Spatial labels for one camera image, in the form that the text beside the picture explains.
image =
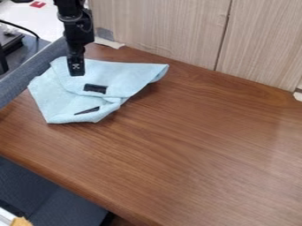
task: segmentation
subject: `black device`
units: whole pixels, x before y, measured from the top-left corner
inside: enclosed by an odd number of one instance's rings
[[[6,56],[23,46],[23,37],[24,35],[21,33],[4,34],[4,30],[0,27],[0,79],[1,75],[10,69]]]
[[[85,75],[85,46],[94,41],[92,13],[84,7],[85,0],[54,0],[58,19],[64,23],[68,44],[67,64],[71,76]]]

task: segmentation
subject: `black rectangular object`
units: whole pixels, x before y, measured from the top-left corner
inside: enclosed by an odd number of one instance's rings
[[[93,84],[85,84],[84,91],[106,94],[107,88],[108,87],[106,87],[106,86],[98,86],[98,85],[93,85]]]
[[[3,29],[0,28],[0,42],[6,56],[23,46],[23,37],[24,35],[19,32],[5,35]]]
[[[92,108],[92,109],[83,110],[83,111],[81,111],[81,112],[79,112],[79,113],[76,113],[76,114],[74,114],[74,115],[75,115],[75,116],[84,115],[84,114],[96,112],[96,111],[99,111],[99,110],[100,110],[100,107],[95,107],[95,108]]]

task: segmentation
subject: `floor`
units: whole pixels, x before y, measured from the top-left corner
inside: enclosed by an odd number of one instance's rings
[[[63,35],[64,27],[57,19],[57,7],[53,0],[39,0],[45,3],[42,8],[30,4],[15,4],[11,0],[0,3],[0,19],[24,26],[35,31],[47,41],[55,41]]]

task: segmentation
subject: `cloth fold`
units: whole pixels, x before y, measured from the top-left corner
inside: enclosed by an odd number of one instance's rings
[[[97,123],[118,110],[148,83],[161,79],[167,64],[130,64],[86,60],[85,76],[72,77],[59,57],[28,89],[49,124]]]

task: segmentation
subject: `black object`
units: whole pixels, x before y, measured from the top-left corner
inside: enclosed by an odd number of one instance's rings
[[[36,34],[35,32],[33,32],[32,30],[27,29],[26,27],[19,26],[19,25],[13,24],[13,23],[11,23],[11,22],[8,22],[8,21],[2,20],[2,19],[0,19],[0,23],[6,24],[6,25],[10,25],[10,26],[15,26],[16,28],[25,30],[25,31],[27,31],[27,32],[29,32],[29,33],[31,33],[31,34],[33,34],[37,39],[40,39],[40,37],[39,37],[38,34]]]
[[[25,4],[25,3],[31,3],[33,0],[11,0],[15,4]]]
[[[92,108],[92,109],[83,110],[83,111],[81,111],[81,112],[79,112],[79,113],[76,113],[76,114],[74,114],[74,115],[75,115],[75,116],[84,115],[84,114],[96,112],[96,111],[99,111],[99,110],[100,110],[100,107],[95,107],[95,108]]]
[[[116,216],[114,214],[112,214],[111,212],[108,212],[100,226],[110,226],[115,218],[116,218]]]
[[[67,64],[72,76],[85,75],[85,45],[94,41],[92,13],[84,8],[85,0],[54,0],[58,18],[64,22],[68,44]]]
[[[0,44],[0,75],[6,73],[7,71],[9,71],[9,66],[6,61],[2,45]]]
[[[6,60],[10,67],[10,70],[4,75],[0,75],[0,79],[4,78],[8,75],[8,73],[20,67],[25,61],[27,61],[33,55],[37,54],[39,51],[50,44],[49,41],[43,39],[38,40],[32,35],[22,34],[22,37],[22,40],[18,42],[14,41],[13,45],[11,45],[11,47],[9,47],[8,49],[4,47],[4,53],[6,55]]]
[[[93,84],[85,84],[84,91],[106,94],[107,88],[108,87],[106,87],[106,86],[98,86],[98,85],[93,85]]]
[[[4,34],[3,29],[0,28],[0,42],[6,56],[23,46],[23,38],[24,35],[22,33]]]

